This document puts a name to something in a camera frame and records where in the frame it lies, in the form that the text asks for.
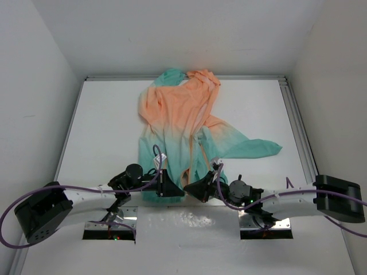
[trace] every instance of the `metal frame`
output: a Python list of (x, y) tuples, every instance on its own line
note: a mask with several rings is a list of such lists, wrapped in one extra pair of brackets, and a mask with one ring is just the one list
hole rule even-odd
[[(85, 81), (128, 81), (128, 80), (155, 80), (158, 76), (88, 76)], [(304, 126), (302, 123), (302, 119), (300, 117), (300, 113), (298, 110), (298, 106), (291, 90), (291, 87), (288, 83), (288, 80), (285, 76), (217, 76), (220, 80), (278, 80), (280, 90), (282, 91), (284, 103), (286, 105), (286, 110), (288, 112), (288, 117), (291, 123), (293, 135), (296, 141), (297, 150), (299, 153), (299, 157), (301, 159), (302, 168), (304, 171), (304, 175), (306, 177), (307, 183), (313, 182), (315, 176), (318, 174), (316, 164), (314, 162), (314, 158), (311, 152), (311, 148), (309, 145), (308, 138), (306, 136), (306, 131), (304, 130)], [(60, 172), (60, 167), (63, 162), (63, 157), (65, 153), (65, 149), (67, 146), (67, 142), (69, 139), (70, 131), (72, 128), (72, 124), (74, 121), (75, 113), (77, 110), (77, 106), (79, 103), (81, 91), (83, 89), (83, 85), (80, 88), (79, 96), (74, 108), (74, 113), (70, 122), (69, 130), (65, 139), (63, 151), (60, 156), (60, 161), (58, 163), (58, 167), (56, 170), (56, 174), (54, 180), (57, 180), (58, 174)], [(26, 239), (22, 236), (20, 240), (20, 245), (25, 244)], [(13, 264), (10, 269), (11, 275), (20, 275), (24, 266), (24, 262), (26, 259), (28, 249), (17, 250)]]

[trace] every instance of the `fabric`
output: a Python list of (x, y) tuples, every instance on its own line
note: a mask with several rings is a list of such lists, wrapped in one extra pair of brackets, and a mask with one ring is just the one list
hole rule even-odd
[[(140, 95), (139, 114), (147, 121), (139, 139), (139, 164), (144, 171), (154, 167), (152, 146), (167, 155), (165, 168), (180, 188), (203, 178), (209, 161), (219, 158), (263, 158), (282, 147), (262, 139), (250, 140), (225, 121), (210, 114), (220, 82), (212, 72), (168, 70)], [(172, 203), (182, 198), (158, 198), (142, 192), (147, 201)]]

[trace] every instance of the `white table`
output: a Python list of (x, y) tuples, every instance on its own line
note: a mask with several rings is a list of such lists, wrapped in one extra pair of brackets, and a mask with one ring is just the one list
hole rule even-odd
[[(228, 179), (242, 174), (261, 188), (284, 188), (286, 176), (295, 186), (310, 181), (278, 80), (221, 83), (212, 114), (251, 139), (283, 146), (269, 158), (224, 160)], [(61, 184), (96, 186), (137, 162), (144, 125), (138, 96), (150, 84), (84, 83), (58, 171)], [(323, 217), (292, 218), (294, 239), (241, 241), (237, 212), (217, 200), (202, 204), (188, 198), (175, 207), (152, 207), (133, 194), (127, 205), (138, 206), (136, 245), (82, 240), (84, 224), (63, 227), (28, 250), (21, 274), (354, 274), (340, 229)]]

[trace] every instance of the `garment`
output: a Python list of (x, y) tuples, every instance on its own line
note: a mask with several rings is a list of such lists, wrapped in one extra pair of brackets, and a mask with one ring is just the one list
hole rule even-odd
[[(190, 80), (180, 86), (175, 85), (181, 82), (182, 73), (177, 70), (168, 72), (139, 99), (139, 114), (147, 121), (139, 139), (139, 164), (144, 171), (154, 167), (153, 144), (159, 145), (167, 155), (165, 168), (180, 188), (203, 178), (214, 157), (263, 158), (276, 155), (282, 149), (268, 140), (250, 140), (210, 114), (220, 87), (212, 72), (188, 72)], [(143, 192), (143, 199), (164, 203), (182, 200), (158, 198), (151, 192)]]

